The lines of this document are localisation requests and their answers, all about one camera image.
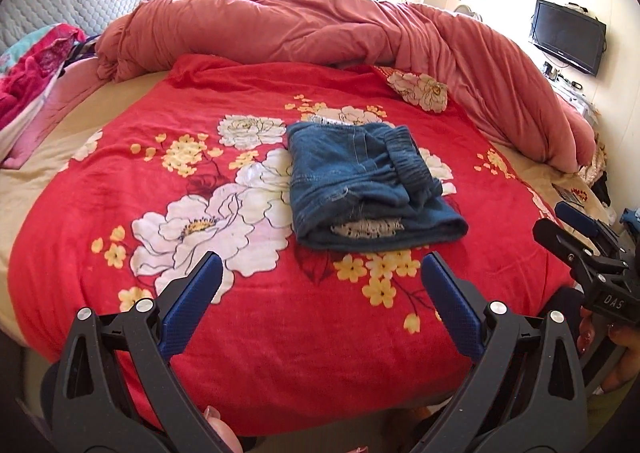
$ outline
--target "rolled comforter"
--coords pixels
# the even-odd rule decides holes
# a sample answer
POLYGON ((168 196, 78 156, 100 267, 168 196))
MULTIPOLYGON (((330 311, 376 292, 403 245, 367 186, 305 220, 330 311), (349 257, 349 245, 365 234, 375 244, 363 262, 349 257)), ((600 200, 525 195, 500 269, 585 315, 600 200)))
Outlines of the rolled comforter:
POLYGON ((168 70, 185 53, 242 64, 364 62, 448 84, 491 142, 575 172, 591 162, 593 130, 561 105, 531 59, 467 16, 372 0, 150 0, 113 22, 98 74, 116 81, 168 70))

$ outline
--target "red blanket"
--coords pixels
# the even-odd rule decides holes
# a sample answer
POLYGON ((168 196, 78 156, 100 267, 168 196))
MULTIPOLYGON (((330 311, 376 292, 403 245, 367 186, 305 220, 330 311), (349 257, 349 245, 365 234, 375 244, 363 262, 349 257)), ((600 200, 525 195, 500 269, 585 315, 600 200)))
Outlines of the red blanket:
MULTIPOLYGON (((172 360, 195 403, 242 435, 268 435, 455 389, 468 369, 420 284, 429 249, 310 251, 292 235, 286 124, 308 115, 410 126, 468 235, 433 245, 488 299, 535 314, 572 282, 534 243, 551 216, 452 100, 399 99, 372 67, 238 65, 183 56, 92 136, 37 200, 9 287, 29 343, 58 359, 82 306, 129 309, 209 249, 223 288, 172 360)), ((150 410, 123 359, 136 404, 150 410)))

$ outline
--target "wall-mounted television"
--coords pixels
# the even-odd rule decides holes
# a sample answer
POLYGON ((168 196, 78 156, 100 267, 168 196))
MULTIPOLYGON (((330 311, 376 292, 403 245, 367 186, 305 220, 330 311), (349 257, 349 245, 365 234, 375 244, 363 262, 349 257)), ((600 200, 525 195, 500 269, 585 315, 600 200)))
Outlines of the wall-mounted television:
POLYGON ((529 40, 540 50, 597 75, 606 47, 607 26, 577 10, 538 0, 529 40))

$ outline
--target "denim shorts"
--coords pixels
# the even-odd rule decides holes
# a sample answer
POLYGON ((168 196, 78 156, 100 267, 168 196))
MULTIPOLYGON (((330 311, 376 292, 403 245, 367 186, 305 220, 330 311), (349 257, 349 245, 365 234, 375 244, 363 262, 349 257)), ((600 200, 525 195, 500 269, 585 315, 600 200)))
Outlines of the denim shorts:
POLYGON ((304 245, 379 252, 466 234, 406 126, 297 122, 287 136, 293 227, 304 245))

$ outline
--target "fan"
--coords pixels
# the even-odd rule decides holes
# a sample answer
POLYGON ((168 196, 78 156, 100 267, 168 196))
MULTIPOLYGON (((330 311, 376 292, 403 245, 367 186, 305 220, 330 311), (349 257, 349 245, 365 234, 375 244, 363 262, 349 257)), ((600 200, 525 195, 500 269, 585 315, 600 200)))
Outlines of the fan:
POLYGON ((465 14, 466 16, 471 16, 473 19, 477 19, 479 22, 482 22, 482 16, 480 16, 477 12, 473 12, 471 7, 468 5, 459 5, 455 8, 453 12, 457 12, 459 14, 465 14))

